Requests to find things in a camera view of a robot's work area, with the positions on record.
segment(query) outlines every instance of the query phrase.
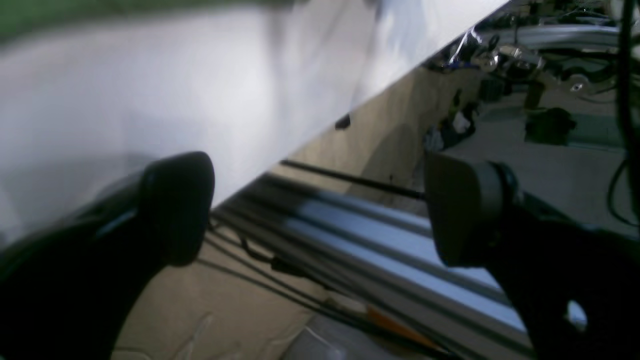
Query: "floor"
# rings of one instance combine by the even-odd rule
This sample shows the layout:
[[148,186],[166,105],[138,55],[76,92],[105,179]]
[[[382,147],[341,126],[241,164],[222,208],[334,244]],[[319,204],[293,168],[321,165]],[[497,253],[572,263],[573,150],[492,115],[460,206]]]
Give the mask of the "floor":
[[[516,174],[521,189],[576,221],[637,236],[636,228],[616,221],[606,206],[609,182],[623,152],[524,142],[526,116],[519,99],[514,100],[485,109],[477,133],[447,153],[469,160],[505,163]],[[541,105],[562,106],[574,114],[613,113],[611,106],[581,104],[563,94],[546,94]],[[632,218],[626,174],[620,179],[614,201],[623,216]]]
[[[478,85],[479,74],[470,70],[443,76],[416,69],[355,110],[351,127],[328,129],[291,159],[404,186],[412,181],[427,127],[445,116],[458,88],[463,89],[465,102],[475,98]],[[394,203],[393,197],[361,186],[279,166],[273,172],[383,204]],[[200,257],[248,274],[207,247]],[[315,296],[324,296],[311,282],[278,276]],[[278,359],[311,315],[201,265],[167,268],[137,301],[112,359]]]

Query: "black wire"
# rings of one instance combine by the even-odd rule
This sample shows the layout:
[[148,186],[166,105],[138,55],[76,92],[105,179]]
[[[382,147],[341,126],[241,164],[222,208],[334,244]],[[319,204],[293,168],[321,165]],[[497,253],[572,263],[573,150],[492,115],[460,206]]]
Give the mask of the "black wire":
[[242,248],[244,249],[244,252],[246,252],[247,255],[249,255],[250,258],[256,260],[256,261],[260,261],[261,263],[265,263],[265,264],[271,264],[271,259],[268,256],[262,255],[261,253],[252,250],[249,247],[249,243],[246,241],[246,238],[244,238],[244,236],[238,236],[238,238],[240,239],[240,244],[242,246]]
[[518,28],[520,27],[520,14],[516,17],[516,28],[513,32],[513,44],[518,45]]
[[616,218],[616,220],[618,220],[620,222],[623,222],[624,224],[627,224],[629,226],[638,227],[638,224],[634,224],[631,221],[629,221],[628,219],[626,219],[625,217],[623,217],[622,215],[620,215],[616,211],[616,207],[613,204],[613,195],[616,192],[616,185],[618,184],[618,180],[620,179],[620,175],[622,175],[622,171],[625,169],[625,167],[628,164],[629,164],[628,159],[625,158],[624,160],[622,160],[622,162],[620,163],[620,165],[616,169],[615,174],[613,174],[613,178],[611,179],[611,182],[609,183],[609,190],[607,191],[607,209],[609,210],[611,215],[613,215],[613,217]]
[[[233,246],[239,247],[239,244],[237,242],[233,241],[233,240],[228,241],[228,242],[229,242],[229,244],[231,244]],[[441,337],[439,335],[437,335],[436,332],[433,329],[430,329],[429,327],[421,324],[420,322],[414,320],[413,318],[411,318],[409,316],[406,316],[402,312],[396,310],[394,307],[388,305],[386,302],[384,302],[384,301],[380,300],[379,298],[375,297],[373,294],[369,293],[368,291],[366,291],[362,287],[359,287],[357,284],[355,284],[353,282],[349,282],[348,284],[344,283],[344,280],[346,280],[346,278],[344,278],[344,277],[341,277],[340,279],[338,279],[338,278],[332,277],[332,276],[330,276],[328,274],[323,274],[323,277],[331,279],[331,282],[342,284],[346,288],[356,289],[357,292],[359,292],[359,295],[363,299],[365,299],[365,301],[367,301],[368,303],[373,304],[373,305],[379,307],[380,309],[393,314],[395,317],[397,317],[400,320],[402,320],[405,323],[407,323],[413,330],[418,331],[423,336],[425,336],[425,337],[429,338],[431,341],[435,342],[443,350],[448,351],[451,354],[454,353],[453,351],[451,351],[449,349],[449,347],[447,347],[446,345],[443,344],[443,342],[453,342],[453,340],[439,340]],[[460,345],[460,344],[457,344],[456,346],[459,347],[464,353],[468,353],[471,358],[475,358],[475,359],[483,358],[482,356],[480,356],[477,353],[471,351],[470,349],[468,349],[466,347],[462,347],[462,345]]]
[[[235,241],[233,241],[232,239],[230,239],[229,237],[227,237],[224,234],[221,234],[219,232],[213,232],[211,233],[212,235],[217,236],[218,238],[220,238],[221,240],[227,242],[227,243],[235,243]],[[225,256],[227,256],[228,258],[232,258],[233,260],[237,261],[238,263],[242,264],[243,266],[245,266],[246,268],[251,269],[252,271],[260,274],[261,276],[265,277],[267,280],[273,281],[274,283],[276,283],[279,286],[282,286],[283,288],[293,292],[294,294],[303,297],[304,299],[311,301],[317,305],[323,306],[325,305],[324,302],[314,298],[313,296],[310,296],[309,294],[300,291],[298,289],[296,289],[295,287],[287,284],[286,282],[276,278],[275,276],[263,271],[262,269],[258,268],[257,266],[252,265],[251,263],[249,263],[248,261],[245,261],[243,258],[240,258],[239,256],[235,255],[233,252],[228,251],[227,249],[223,248],[222,246],[214,243],[213,241],[211,241],[210,239],[205,238],[204,242],[213,247],[214,249],[216,249],[217,251],[221,252],[222,254],[224,254]]]
[[[212,235],[217,236],[219,239],[223,240],[226,243],[229,243],[231,245],[237,246],[237,243],[229,238],[228,236],[221,234],[217,231],[212,232]],[[224,249],[223,247],[221,247],[220,245],[214,243],[213,241],[211,241],[210,239],[205,238],[204,242],[206,244],[208,244],[209,246],[212,246],[213,248],[215,248],[217,251],[221,252],[222,254],[226,255],[229,258],[232,258],[233,260],[237,261],[238,263],[242,264],[243,266],[245,266],[246,268],[249,268],[250,270],[254,271],[257,274],[260,274],[261,276],[265,277],[266,279],[274,282],[275,284],[295,293],[296,295],[303,297],[304,299],[311,301],[319,306],[323,306],[323,307],[327,307],[328,304],[310,296],[309,294],[300,291],[299,289],[296,289],[294,286],[291,286],[290,284],[287,284],[286,282],[272,276],[271,274],[263,271],[262,269],[258,268],[257,266],[254,266],[253,264],[247,262],[246,260],[244,260],[243,258],[240,258],[239,256],[235,255],[234,253]],[[357,322],[362,322],[363,320],[355,315],[349,314],[349,313],[345,313],[344,311],[341,311],[340,309],[336,308],[336,307],[329,307],[331,311],[335,311],[336,313],[338,313],[339,316],[344,316],[352,321],[357,321]],[[450,352],[452,354],[452,352],[445,348],[444,346],[441,346],[440,344],[438,344],[439,347],[446,349],[446,351]],[[453,359],[459,359],[459,357],[452,355]]]
[[391,341],[393,343],[395,343],[396,345],[400,345],[404,348],[416,351],[422,355],[431,357],[433,359],[443,359],[443,360],[451,360],[451,359],[457,359],[456,357],[450,355],[450,354],[445,354],[441,351],[438,350],[434,350],[430,347],[427,347],[421,343],[418,343],[417,341],[413,341],[411,339],[405,338],[404,336],[398,335],[392,331],[386,330],[380,326],[377,326],[371,322],[366,322],[363,320],[362,323],[360,322],[352,322],[351,320],[347,320],[346,318],[343,318],[341,316],[337,316],[335,313],[331,312],[331,311],[327,311],[324,306],[323,307],[315,307],[312,306],[310,304],[307,304],[306,302],[297,299],[296,297],[293,297],[292,295],[282,291],[282,290],[278,290],[268,284],[265,284],[264,282],[258,281],[250,276],[247,276],[245,274],[236,272],[235,270],[229,269],[227,267],[221,266],[221,265],[217,265],[215,263],[212,263],[210,261],[204,260],[204,259],[196,259],[196,263],[206,266],[208,268],[211,268],[213,270],[217,270],[219,272],[222,272],[224,274],[227,275],[231,275],[233,277],[236,277],[240,280],[244,280],[246,282],[249,282],[253,285],[256,285],[259,288],[262,288],[266,291],[269,291],[271,293],[274,293],[275,295],[278,295],[280,297],[282,297],[283,299],[287,299],[299,306],[304,307],[305,309],[311,310],[315,313],[321,314],[323,316],[326,316],[328,318],[331,318],[339,323],[343,323],[344,325],[350,326],[350,327],[354,327],[358,330],[361,330],[363,332],[366,332],[367,334],[370,335],[374,335],[374,336],[379,336],[387,341]]
[[613,61],[611,59],[593,59],[593,58],[580,58],[580,60],[586,62],[586,63],[592,63],[592,64],[597,64],[597,65],[611,65],[611,63],[613,63]]
[[581,59],[586,61],[606,61],[607,63],[613,63],[616,60],[616,55],[611,53],[585,53],[580,50],[574,49],[548,49],[541,50],[540,53],[543,56],[564,56],[560,59],[550,59],[550,61],[563,62],[569,59]]
[[578,99],[582,100],[582,101],[586,101],[586,102],[590,102],[591,104],[598,104],[598,105],[605,105],[605,104],[613,104],[614,102],[616,102],[616,100],[606,100],[606,101],[597,101],[597,100],[591,100],[588,97],[584,97],[584,96],[578,96]]
[[547,61],[551,61],[551,62],[554,62],[554,63],[563,63],[563,62],[565,62],[567,60],[576,59],[576,57],[575,56],[571,56],[571,55],[566,55],[564,58],[560,58],[560,59],[550,59],[548,57],[546,57],[546,59],[547,59]]
[[632,204],[640,205],[640,188],[638,188],[640,178],[640,147],[636,136],[631,110],[631,27],[636,2],[626,0],[623,7],[622,25],[620,29],[620,44],[618,48],[618,127],[627,148],[627,159],[629,167],[629,185],[631,187]]
[[424,192],[417,192],[415,190],[405,189],[399,186],[379,183],[377,181],[363,179],[361,177],[351,176],[348,174],[344,174],[342,172],[327,170],[325,168],[315,167],[313,165],[299,163],[297,161],[282,160],[280,164],[286,167],[297,168],[298,170],[312,172],[314,174],[331,177],[333,179],[349,181],[350,183],[366,186],[368,188],[373,188],[376,190],[380,190],[382,192],[388,192],[388,193],[393,193],[399,196],[409,197],[411,199],[416,199],[416,200],[426,199]]
[[617,86],[617,84],[616,84],[616,85],[613,85],[613,86],[611,86],[611,87],[609,87],[609,88],[604,88],[604,89],[598,90],[598,91],[596,91],[595,93],[590,94],[590,95],[599,95],[599,94],[604,94],[604,93],[606,93],[606,92],[610,92],[611,90],[615,90],[615,89],[617,89],[617,88],[618,88],[618,86]]

